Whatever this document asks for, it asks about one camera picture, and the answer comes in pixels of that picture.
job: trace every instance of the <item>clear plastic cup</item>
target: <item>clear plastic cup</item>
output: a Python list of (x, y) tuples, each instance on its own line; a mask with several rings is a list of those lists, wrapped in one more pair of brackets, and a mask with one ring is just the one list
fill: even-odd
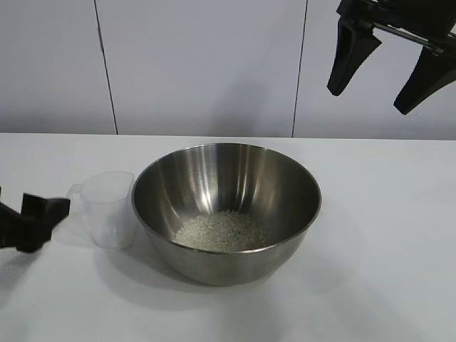
[(104, 249), (124, 249), (135, 239), (128, 195), (135, 176), (112, 171), (74, 184), (67, 197), (80, 197), (87, 216), (88, 233), (95, 244)]

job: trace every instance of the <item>bowl rim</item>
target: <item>bowl rim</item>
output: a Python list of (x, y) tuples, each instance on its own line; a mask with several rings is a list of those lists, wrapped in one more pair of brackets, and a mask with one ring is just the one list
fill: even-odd
[[(158, 164), (161, 160), (165, 159), (166, 157), (169, 157), (170, 155), (174, 155), (176, 153), (180, 153), (180, 152), (184, 152), (184, 151), (187, 151), (187, 150), (193, 150), (193, 149), (197, 149), (197, 148), (201, 148), (201, 147), (209, 147), (209, 146), (214, 146), (214, 145), (237, 145), (237, 146), (246, 146), (246, 147), (255, 147), (255, 148), (259, 148), (261, 150), (265, 150), (265, 151), (268, 151), (268, 152), (272, 152), (272, 153), (276, 153), (278, 155), (280, 155), (281, 157), (285, 157), (286, 159), (290, 160), (292, 163), (294, 163), (295, 165), (299, 166), (311, 179), (311, 181), (315, 184), (316, 186), (316, 190), (317, 190), (317, 196), (318, 196), (318, 207), (316, 208), (316, 211), (315, 211), (315, 214), (313, 215), (313, 217), (309, 220), (309, 222), (302, 228), (300, 229), (297, 233), (291, 235), (290, 237), (287, 237), (286, 239), (283, 239), (281, 240), (280, 242), (277, 242), (275, 244), (271, 244), (269, 246), (266, 246), (266, 247), (262, 247), (262, 248), (258, 248), (258, 249), (247, 249), (247, 250), (244, 250), (244, 251), (235, 251), (235, 252), (218, 252), (218, 251), (210, 251), (210, 250), (206, 250), (206, 249), (198, 249), (198, 248), (192, 248), (192, 247), (189, 247), (189, 246), (186, 246), (184, 244), (179, 244), (177, 242), (174, 242), (172, 241), (171, 239), (168, 239), (167, 237), (164, 237), (162, 236), (161, 234), (157, 233), (154, 229), (152, 229), (151, 227), (149, 227), (148, 224), (145, 223), (145, 221), (142, 219), (142, 217), (140, 216), (138, 210), (136, 209), (136, 205), (135, 205), (135, 191), (136, 191), (136, 188), (138, 186), (138, 183), (141, 179), (141, 177), (147, 173), (149, 171), (149, 169), (151, 169), (152, 167), (154, 167), (156, 164)], [(152, 162), (151, 164), (149, 164), (149, 166), (147, 166), (141, 173), (140, 175), (138, 176), (138, 178), (136, 178), (135, 180), (135, 183), (133, 185), (133, 188), (132, 188), (132, 191), (130, 193), (130, 200), (131, 200), (131, 205), (133, 207), (133, 211), (135, 213), (135, 216), (136, 218), (139, 220), (139, 222), (141, 223), (142, 226), (144, 226), (144, 228), (146, 228), (146, 230), (148, 232), (151, 232), (152, 234), (154, 234), (156, 237), (158, 237), (159, 239), (161, 239), (162, 241), (164, 242), (167, 242), (169, 244), (173, 244), (175, 245), (176, 247), (179, 247), (179, 248), (183, 248), (183, 249), (188, 249), (188, 250), (191, 250), (191, 251), (195, 251), (195, 252), (200, 252), (200, 253), (205, 253), (205, 254), (218, 254), (218, 255), (233, 255), (233, 254), (253, 254), (253, 253), (258, 253), (258, 252), (262, 252), (262, 251), (266, 251), (268, 249), (274, 249), (282, 244), (285, 244), (287, 243), (288, 241), (298, 237), (299, 235), (303, 234), (315, 221), (315, 219), (317, 218), (319, 212), (320, 212), (320, 209), (321, 209), (321, 202), (322, 202), (322, 196), (321, 196), (321, 189), (320, 189), (320, 186), (318, 185), (318, 182), (316, 181), (315, 177), (311, 174), (311, 172), (309, 170), (307, 170), (300, 162), (297, 162), (295, 159), (289, 157), (288, 155), (285, 155), (284, 153), (281, 153), (281, 152), (278, 152), (278, 151), (275, 151), (275, 150), (272, 150), (270, 148), (267, 148), (267, 147), (262, 147), (262, 146), (258, 146), (258, 145), (250, 145), (250, 144), (244, 144), (244, 143), (237, 143), (237, 142), (210, 142), (210, 143), (206, 143), (206, 144), (201, 144), (201, 145), (195, 145), (195, 146), (191, 146), (191, 147), (184, 147), (184, 148), (181, 148), (179, 150), (176, 150), (176, 151), (173, 151), (173, 152), (170, 152), (170, 153), (167, 153), (166, 155), (163, 155), (162, 157), (156, 159), (154, 162)]]

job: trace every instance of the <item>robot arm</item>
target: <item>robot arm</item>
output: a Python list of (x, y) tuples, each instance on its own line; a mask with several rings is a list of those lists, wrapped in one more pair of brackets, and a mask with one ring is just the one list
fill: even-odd
[(454, 0), (342, 0), (330, 92), (340, 95), (361, 64), (381, 45), (380, 29), (423, 45), (418, 63), (394, 105), (408, 114), (434, 92), (456, 81)]

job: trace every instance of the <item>metal bowl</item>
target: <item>metal bowl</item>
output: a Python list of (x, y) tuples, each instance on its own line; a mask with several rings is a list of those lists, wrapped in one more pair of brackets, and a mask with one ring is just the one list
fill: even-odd
[[(321, 193), (311, 173), (266, 148), (217, 143), (173, 152), (136, 180), (133, 209), (165, 261), (206, 284), (227, 286), (276, 271), (298, 248), (320, 209)], [(212, 252), (173, 242), (186, 219), (222, 211), (265, 222), (270, 246), (242, 252)]]

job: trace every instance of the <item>cup handle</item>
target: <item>cup handle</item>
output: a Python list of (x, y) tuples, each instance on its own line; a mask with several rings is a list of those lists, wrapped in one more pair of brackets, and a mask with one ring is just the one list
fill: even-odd
[(70, 205), (70, 214), (75, 213), (75, 212), (81, 212), (83, 210), (82, 208), (82, 199), (81, 199), (81, 189), (82, 189), (82, 184), (73, 184), (71, 185), (69, 191), (66, 194), (66, 197), (71, 200), (71, 205)]

